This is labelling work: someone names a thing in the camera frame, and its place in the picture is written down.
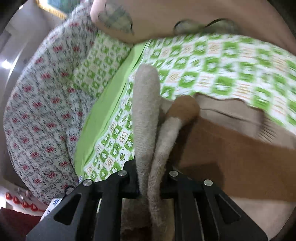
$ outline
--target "green and white checkered fabric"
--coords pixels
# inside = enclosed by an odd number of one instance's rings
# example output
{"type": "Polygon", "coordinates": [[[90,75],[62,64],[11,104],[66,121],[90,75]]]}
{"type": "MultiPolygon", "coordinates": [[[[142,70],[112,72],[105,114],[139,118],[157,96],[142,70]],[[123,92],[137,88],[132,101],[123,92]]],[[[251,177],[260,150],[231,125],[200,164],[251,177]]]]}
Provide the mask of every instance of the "green and white checkered fabric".
{"type": "Polygon", "coordinates": [[[73,87],[99,98],[108,82],[131,51],[131,45],[98,32],[86,59],[71,77],[73,87]]]}
{"type": "Polygon", "coordinates": [[[151,40],[143,63],[156,67],[161,95],[200,92],[241,99],[296,134],[296,57],[240,35],[187,35],[151,40]]]}
{"type": "MultiPolygon", "coordinates": [[[[164,98],[199,92],[216,99],[241,99],[296,134],[296,57],[279,47],[239,35],[187,35],[150,40],[141,63],[158,70],[164,98]]],[[[136,70],[80,181],[104,180],[133,158],[131,98],[136,70]]]]}

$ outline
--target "fabric sheet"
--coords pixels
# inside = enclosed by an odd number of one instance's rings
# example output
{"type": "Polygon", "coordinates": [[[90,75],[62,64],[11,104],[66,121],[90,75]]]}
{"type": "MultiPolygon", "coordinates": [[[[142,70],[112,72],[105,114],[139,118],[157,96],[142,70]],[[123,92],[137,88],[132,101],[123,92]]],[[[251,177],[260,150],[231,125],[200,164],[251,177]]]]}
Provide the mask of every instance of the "fabric sheet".
{"type": "MultiPolygon", "coordinates": [[[[82,170],[84,165],[86,164],[86,161],[90,157],[94,156],[96,152],[94,146],[97,145],[98,140],[101,141],[100,138],[109,130],[110,123],[112,121],[111,118],[115,114],[116,110],[118,110],[118,108],[121,107],[121,105],[123,104],[120,102],[120,100],[127,99],[127,96],[130,96],[132,90],[132,82],[127,82],[127,79],[131,71],[133,70],[134,66],[138,62],[145,45],[146,43],[142,43],[137,44],[133,47],[129,56],[120,66],[120,68],[114,75],[111,83],[106,87],[103,94],[94,104],[92,110],[90,111],[87,117],[83,130],[81,132],[80,139],[77,143],[75,153],[75,171],[78,176],[81,176],[81,178],[83,175],[82,170]]],[[[93,178],[96,179],[97,174],[93,173],[92,175],[93,178]]]]}
{"type": "MultiPolygon", "coordinates": [[[[148,41],[141,63],[158,70],[164,98],[198,92],[216,99],[241,99],[296,134],[296,57],[277,46],[240,35],[177,36],[148,41]]],[[[136,70],[108,130],[84,161],[80,180],[104,180],[133,158],[130,116],[136,70]]]]}
{"type": "Polygon", "coordinates": [[[99,98],[131,47],[131,44],[113,39],[99,30],[86,59],[71,76],[73,87],[81,88],[90,96],[99,98]]]}
{"type": "Polygon", "coordinates": [[[34,196],[47,204],[78,182],[74,152],[96,99],[70,87],[69,76],[87,57],[97,34],[89,18],[91,4],[80,4],[49,33],[24,68],[4,113],[15,171],[34,196]]]}

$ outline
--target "plush ear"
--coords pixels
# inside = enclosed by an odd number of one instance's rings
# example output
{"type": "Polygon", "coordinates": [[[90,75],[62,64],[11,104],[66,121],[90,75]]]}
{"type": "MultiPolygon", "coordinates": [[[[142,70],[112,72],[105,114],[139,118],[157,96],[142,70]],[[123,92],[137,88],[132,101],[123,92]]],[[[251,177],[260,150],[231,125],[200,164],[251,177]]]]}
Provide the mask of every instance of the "plush ear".
{"type": "Polygon", "coordinates": [[[174,26],[174,34],[241,34],[239,26],[230,19],[219,18],[208,25],[200,24],[191,19],[184,19],[174,26]]]}
{"type": "Polygon", "coordinates": [[[127,240],[146,240],[151,232],[151,219],[147,200],[148,175],[155,148],[160,109],[160,80],[150,65],[139,66],[133,86],[133,144],[141,196],[124,199],[121,231],[131,230],[127,240]]]}

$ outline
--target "black plastic mount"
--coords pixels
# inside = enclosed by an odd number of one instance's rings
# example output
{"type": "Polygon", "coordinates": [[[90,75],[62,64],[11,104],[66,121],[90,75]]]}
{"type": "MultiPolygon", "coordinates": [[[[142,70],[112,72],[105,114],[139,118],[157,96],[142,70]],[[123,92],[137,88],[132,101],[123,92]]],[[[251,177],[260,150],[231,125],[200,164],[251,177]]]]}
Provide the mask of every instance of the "black plastic mount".
{"type": "MultiPolygon", "coordinates": [[[[28,233],[26,240],[119,241],[122,199],[139,196],[135,161],[126,162],[123,170],[126,175],[121,171],[104,181],[82,182],[28,233]]],[[[176,241],[268,240],[210,180],[195,182],[180,172],[170,175],[172,170],[168,163],[161,198],[174,199],[176,241]]]]}

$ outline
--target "metal screw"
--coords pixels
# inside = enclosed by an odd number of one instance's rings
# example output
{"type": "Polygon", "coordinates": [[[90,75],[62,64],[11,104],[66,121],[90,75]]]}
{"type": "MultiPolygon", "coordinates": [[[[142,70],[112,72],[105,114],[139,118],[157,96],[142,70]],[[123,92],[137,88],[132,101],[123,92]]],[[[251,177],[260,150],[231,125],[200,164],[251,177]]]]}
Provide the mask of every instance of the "metal screw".
{"type": "Polygon", "coordinates": [[[90,180],[90,179],[86,179],[86,180],[83,181],[82,184],[83,184],[83,186],[88,187],[88,186],[90,186],[92,183],[93,183],[92,180],[90,180]]]}
{"type": "Polygon", "coordinates": [[[206,185],[206,186],[211,186],[211,185],[213,185],[213,181],[212,180],[210,180],[210,179],[207,179],[207,180],[204,180],[204,184],[206,185]]]}
{"type": "Polygon", "coordinates": [[[125,176],[127,173],[128,173],[128,172],[127,172],[126,170],[121,170],[121,171],[118,172],[118,176],[123,177],[123,176],[125,176]]]}
{"type": "Polygon", "coordinates": [[[176,177],[176,176],[179,175],[179,173],[177,171],[170,171],[169,174],[170,174],[171,177],[176,177]]]}

